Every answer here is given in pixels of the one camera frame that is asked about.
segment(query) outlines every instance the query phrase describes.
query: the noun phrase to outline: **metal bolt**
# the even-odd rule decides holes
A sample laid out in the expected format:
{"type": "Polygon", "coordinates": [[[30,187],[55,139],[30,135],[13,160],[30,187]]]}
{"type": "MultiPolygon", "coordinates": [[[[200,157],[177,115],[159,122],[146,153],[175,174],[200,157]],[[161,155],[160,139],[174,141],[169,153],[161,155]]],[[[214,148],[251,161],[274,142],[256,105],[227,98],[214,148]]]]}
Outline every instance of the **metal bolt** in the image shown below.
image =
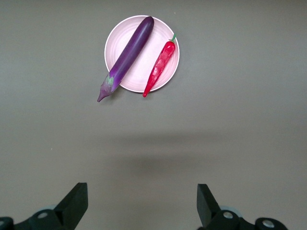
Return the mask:
{"type": "Polygon", "coordinates": [[[45,218],[46,216],[48,216],[48,213],[47,212],[42,212],[41,214],[39,214],[37,216],[37,218],[42,219],[42,218],[45,218]]]}
{"type": "Polygon", "coordinates": [[[268,220],[268,219],[265,219],[262,223],[263,223],[263,225],[264,225],[265,227],[274,228],[273,222],[270,221],[270,220],[268,220]]]}
{"type": "Polygon", "coordinates": [[[232,219],[234,217],[230,212],[224,212],[223,216],[227,219],[232,219]]]}

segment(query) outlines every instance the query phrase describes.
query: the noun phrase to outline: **gray surface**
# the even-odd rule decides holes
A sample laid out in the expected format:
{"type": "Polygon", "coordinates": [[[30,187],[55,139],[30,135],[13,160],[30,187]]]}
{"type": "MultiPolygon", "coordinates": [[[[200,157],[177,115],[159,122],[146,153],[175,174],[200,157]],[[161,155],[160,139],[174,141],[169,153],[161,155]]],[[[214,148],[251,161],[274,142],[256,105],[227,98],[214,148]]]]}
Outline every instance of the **gray surface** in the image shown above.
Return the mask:
{"type": "Polygon", "coordinates": [[[306,1],[0,1],[0,216],[89,186],[78,230],[195,230],[197,183],[250,222],[307,226],[306,1]],[[112,28],[177,33],[173,79],[97,103],[112,28]]]}

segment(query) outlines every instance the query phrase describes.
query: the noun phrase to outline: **plate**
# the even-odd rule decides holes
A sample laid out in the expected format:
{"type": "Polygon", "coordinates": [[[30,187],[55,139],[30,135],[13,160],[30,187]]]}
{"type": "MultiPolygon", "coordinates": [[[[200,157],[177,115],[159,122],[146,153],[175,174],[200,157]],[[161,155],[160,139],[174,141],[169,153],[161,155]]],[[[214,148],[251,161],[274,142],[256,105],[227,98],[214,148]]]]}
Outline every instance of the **plate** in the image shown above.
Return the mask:
{"type": "MultiPolygon", "coordinates": [[[[112,69],[116,60],[124,50],[126,44],[132,37],[138,25],[143,21],[146,15],[137,15],[121,21],[109,34],[105,46],[105,61],[108,71],[112,69]]],[[[172,39],[174,32],[160,19],[153,17],[153,31],[142,49],[141,53],[128,70],[120,85],[133,92],[144,92],[149,75],[154,64],[164,47],[165,43],[172,39]]],[[[151,92],[157,90],[168,83],[176,72],[179,63],[179,45],[175,39],[176,49],[170,61],[162,72],[157,83],[151,89],[151,92]]]]}

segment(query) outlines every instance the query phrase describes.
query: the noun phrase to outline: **purple eggplant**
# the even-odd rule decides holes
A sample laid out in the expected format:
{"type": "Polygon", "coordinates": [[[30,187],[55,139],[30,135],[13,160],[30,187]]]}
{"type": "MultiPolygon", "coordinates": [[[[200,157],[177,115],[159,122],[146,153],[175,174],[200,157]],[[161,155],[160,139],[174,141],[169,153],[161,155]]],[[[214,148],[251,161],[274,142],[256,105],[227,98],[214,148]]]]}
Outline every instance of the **purple eggplant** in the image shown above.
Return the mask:
{"type": "Polygon", "coordinates": [[[153,31],[153,27],[154,19],[151,16],[148,16],[136,28],[123,52],[120,54],[105,81],[102,83],[100,94],[97,99],[98,102],[111,95],[119,86],[129,68],[145,46],[151,32],[153,31]]]}

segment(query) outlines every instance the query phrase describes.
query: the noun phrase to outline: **red chili pepper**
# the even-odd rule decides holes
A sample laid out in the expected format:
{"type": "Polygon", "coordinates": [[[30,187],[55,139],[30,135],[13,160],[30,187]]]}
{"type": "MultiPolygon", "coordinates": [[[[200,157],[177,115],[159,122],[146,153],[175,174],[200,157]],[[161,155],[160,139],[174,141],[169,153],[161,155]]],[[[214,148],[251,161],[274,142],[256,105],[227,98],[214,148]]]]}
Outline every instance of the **red chili pepper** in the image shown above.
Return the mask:
{"type": "Polygon", "coordinates": [[[172,40],[169,40],[164,45],[157,61],[155,62],[154,66],[153,66],[153,70],[149,75],[149,79],[148,79],[145,91],[143,93],[143,97],[147,96],[147,94],[152,89],[154,84],[158,81],[161,73],[163,72],[163,70],[165,69],[168,61],[172,57],[172,55],[173,55],[173,53],[176,49],[176,45],[175,45],[175,42],[174,42],[175,38],[176,38],[176,34],[174,34],[172,40]]]}

